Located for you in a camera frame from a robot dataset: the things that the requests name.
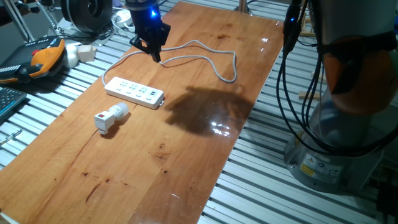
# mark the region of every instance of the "white power cord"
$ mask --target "white power cord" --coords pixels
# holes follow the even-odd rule
[[[198,40],[191,40],[191,41],[189,41],[188,43],[186,43],[186,44],[184,44],[184,45],[182,45],[182,46],[179,46],[179,47],[172,47],[172,48],[169,48],[169,49],[162,49],[162,50],[168,51],[168,50],[177,50],[177,49],[181,49],[181,48],[187,46],[188,44],[191,44],[192,42],[196,42],[196,43],[202,45],[204,48],[206,48],[206,49],[209,50],[210,52],[219,53],[219,54],[233,54],[232,63],[233,63],[233,69],[234,69],[234,78],[233,78],[232,80],[227,80],[227,79],[223,78],[223,77],[222,77],[221,75],[219,75],[219,73],[217,72],[217,69],[216,69],[214,63],[210,60],[210,58],[208,58],[208,57],[206,57],[206,56],[202,56],[202,55],[185,55],[185,56],[178,56],[178,57],[170,58],[170,59],[166,60],[165,62],[159,62],[159,63],[160,63],[161,65],[164,65],[164,64],[166,64],[166,63],[169,62],[169,61],[172,61],[172,60],[175,60],[175,59],[180,59],[180,58],[192,58],[192,57],[203,58],[203,59],[206,59],[207,61],[210,62],[211,66],[213,67],[213,69],[214,69],[214,71],[215,71],[215,73],[216,73],[216,75],[217,75],[217,77],[218,77],[219,79],[223,80],[223,81],[226,82],[226,83],[233,83],[233,82],[236,81],[236,78],[238,77],[238,74],[236,73],[236,54],[235,54],[235,51],[233,51],[233,50],[230,50],[230,51],[213,50],[213,49],[207,47],[206,45],[204,45],[203,43],[201,43],[201,42],[198,41]],[[113,63],[113,64],[112,64],[108,69],[106,69],[105,72],[102,74],[102,83],[103,83],[103,85],[106,86],[106,83],[105,83],[105,75],[106,75],[106,73],[107,73],[111,68],[113,68],[114,65],[116,65],[117,63],[119,63],[120,61],[122,61],[123,59],[125,59],[125,58],[127,58],[127,57],[130,57],[130,56],[135,55],[135,54],[141,54],[141,53],[143,53],[143,52],[142,52],[142,51],[137,51],[137,52],[129,53],[129,54],[127,54],[127,55],[121,57],[117,62]]]
[[[111,19],[111,21],[112,21],[113,26],[115,26],[117,29],[123,31],[124,34],[125,34],[128,38],[132,39],[132,37],[130,37],[129,34],[128,34],[124,29],[122,29],[122,28],[120,28],[118,25],[116,25],[116,23],[113,21],[113,19]]]
[[[135,28],[134,26],[132,26],[132,27],[127,26],[126,23],[124,23],[123,25],[124,25],[124,27],[127,28],[127,29],[134,29],[134,28]]]

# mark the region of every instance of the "wooden table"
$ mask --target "wooden table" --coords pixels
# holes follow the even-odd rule
[[[162,67],[134,55],[112,69],[164,91],[165,105],[133,103],[104,137],[93,116],[122,101],[100,80],[89,87],[0,171],[0,209],[19,223],[196,223],[282,47],[282,23],[179,2],[163,21],[165,47],[196,39],[235,50],[238,79],[222,82],[206,60]],[[232,56],[187,47],[162,52],[206,55],[225,78]]]

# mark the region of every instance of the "power strip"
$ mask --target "power strip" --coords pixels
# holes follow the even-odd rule
[[[106,84],[105,91],[111,96],[118,97],[138,105],[156,109],[163,105],[164,94],[149,86],[144,86],[123,78],[114,77]]]

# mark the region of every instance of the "metal slatted floor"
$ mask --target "metal slatted floor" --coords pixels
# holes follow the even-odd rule
[[[228,10],[238,5],[238,0],[185,1]],[[169,0],[161,6],[162,15],[177,2]],[[270,1],[249,5],[255,16],[280,21],[287,6]],[[314,42],[309,38],[302,41]],[[63,68],[54,77],[21,87],[28,93],[27,100],[0,126],[0,138],[21,128],[24,131],[2,146],[0,170],[130,47],[126,34],[118,32],[98,48],[94,62],[80,63],[71,70]],[[382,215],[376,211],[377,189],[366,186],[357,195],[316,192],[295,180],[285,168],[283,151],[292,134],[281,117],[275,95],[281,60],[279,55],[198,223],[382,223]],[[297,93],[308,87],[316,60],[315,49],[297,45],[287,61],[289,93],[296,110],[301,105]],[[283,105],[287,117],[293,120],[286,101]],[[299,130],[297,123],[293,127]]]

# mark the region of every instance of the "keyboard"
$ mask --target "keyboard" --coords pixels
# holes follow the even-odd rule
[[[0,120],[3,120],[25,98],[24,92],[0,87]]]

